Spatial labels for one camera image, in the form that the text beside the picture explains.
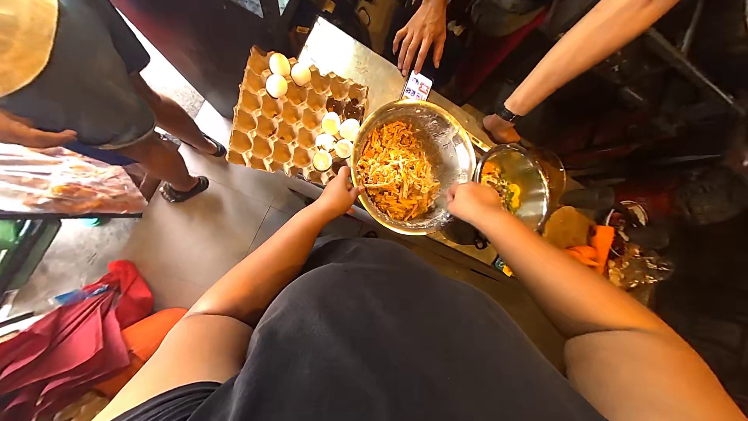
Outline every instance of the black t-shirt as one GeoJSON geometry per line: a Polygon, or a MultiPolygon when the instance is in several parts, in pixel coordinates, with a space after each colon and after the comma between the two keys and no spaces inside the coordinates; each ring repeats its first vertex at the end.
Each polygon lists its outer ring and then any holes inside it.
{"type": "Polygon", "coordinates": [[[117,418],[187,419],[604,420],[490,297],[369,238],[312,251],[237,376],[117,418]]]}

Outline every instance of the countertop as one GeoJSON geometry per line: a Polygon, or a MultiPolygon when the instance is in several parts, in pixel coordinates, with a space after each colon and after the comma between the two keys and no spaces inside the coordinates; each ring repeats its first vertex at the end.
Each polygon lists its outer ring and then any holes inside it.
{"type": "MultiPolygon", "coordinates": [[[[400,99],[405,85],[405,77],[394,64],[321,17],[315,21],[307,42],[298,56],[298,61],[306,65],[314,64],[322,74],[332,72],[368,86],[367,115],[386,103],[400,99]]],[[[446,109],[454,116],[471,135],[471,140],[477,149],[487,151],[495,145],[483,131],[481,123],[465,110],[436,91],[431,91],[429,101],[446,109]]],[[[432,240],[430,241],[432,243],[438,242],[448,246],[462,255],[493,268],[497,253],[490,245],[483,250],[478,250],[475,246],[462,246],[447,240],[440,232],[428,235],[427,238],[432,240]]],[[[420,238],[411,240],[423,245],[420,238]]]]}

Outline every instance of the peeled boiled egg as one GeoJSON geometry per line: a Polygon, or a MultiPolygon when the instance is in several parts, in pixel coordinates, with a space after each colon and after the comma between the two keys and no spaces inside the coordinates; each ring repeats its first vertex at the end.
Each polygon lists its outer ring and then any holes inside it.
{"type": "Polygon", "coordinates": [[[291,74],[291,64],[288,62],[288,58],[279,52],[274,53],[270,56],[270,71],[273,74],[288,76],[291,74]]]}
{"type": "Polygon", "coordinates": [[[338,130],[340,130],[340,116],[336,112],[330,111],[325,114],[325,117],[322,117],[320,125],[322,126],[322,131],[328,135],[337,134],[338,130]]]}
{"type": "Polygon", "coordinates": [[[309,66],[304,66],[301,63],[296,63],[291,68],[291,79],[296,85],[304,86],[312,79],[312,72],[309,70],[309,66]]]}
{"type": "Polygon", "coordinates": [[[288,82],[281,75],[272,74],[265,82],[265,89],[273,98],[280,98],[288,92],[288,82]]]}
{"type": "Polygon", "coordinates": [[[341,139],[335,144],[335,153],[343,159],[350,157],[353,151],[353,144],[348,139],[341,139]]]}
{"type": "Polygon", "coordinates": [[[355,118],[349,118],[340,125],[340,135],[343,139],[354,140],[358,134],[358,129],[361,128],[358,120],[355,118]]]}
{"type": "Polygon", "coordinates": [[[327,151],[319,151],[314,154],[312,164],[317,171],[327,171],[332,166],[332,155],[327,151]]]}
{"type": "Polygon", "coordinates": [[[335,138],[327,133],[320,133],[316,139],[314,139],[314,145],[318,148],[330,151],[335,145],[335,138]]]}

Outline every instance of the watch strap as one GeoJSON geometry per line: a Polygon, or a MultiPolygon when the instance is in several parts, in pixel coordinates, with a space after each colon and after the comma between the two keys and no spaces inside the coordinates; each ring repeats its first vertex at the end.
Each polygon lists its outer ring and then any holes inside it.
{"type": "Polygon", "coordinates": [[[501,103],[501,110],[497,114],[507,123],[516,123],[522,118],[521,115],[509,111],[503,103],[501,103]]]}

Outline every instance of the table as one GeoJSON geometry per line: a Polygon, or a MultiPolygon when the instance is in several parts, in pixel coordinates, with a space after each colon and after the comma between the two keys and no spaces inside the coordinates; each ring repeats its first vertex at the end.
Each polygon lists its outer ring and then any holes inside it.
{"type": "MultiPolygon", "coordinates": [[[[394,64],[321,17],[315,21],[298,61],[306,65],[314,64],[322,74],[332,72],[368,86],[367,115],[386,103],[400,99],[405,85],[405,77],[394,64]]],[[[470,134],[470,140],[479,150],[487,151],[495,146],[488,134],[483,131],[481,123],[456,104],[436,91],[431,91],[429,101],[454,116],[470,134]]],[[[378,225],[373,218],[367,218],[368,214],[357,213],[354,216],[364,222],[378,225]]],[[[493,268],[497,253],[490,245],[484,250],[478,250],[475,246],[462,246],[447,240],[440,232],[426,237],[404,236],[403,239],[427,247],[443,257],[459,260],[462,264],[491,277],[503,276],[493,268]]]]}

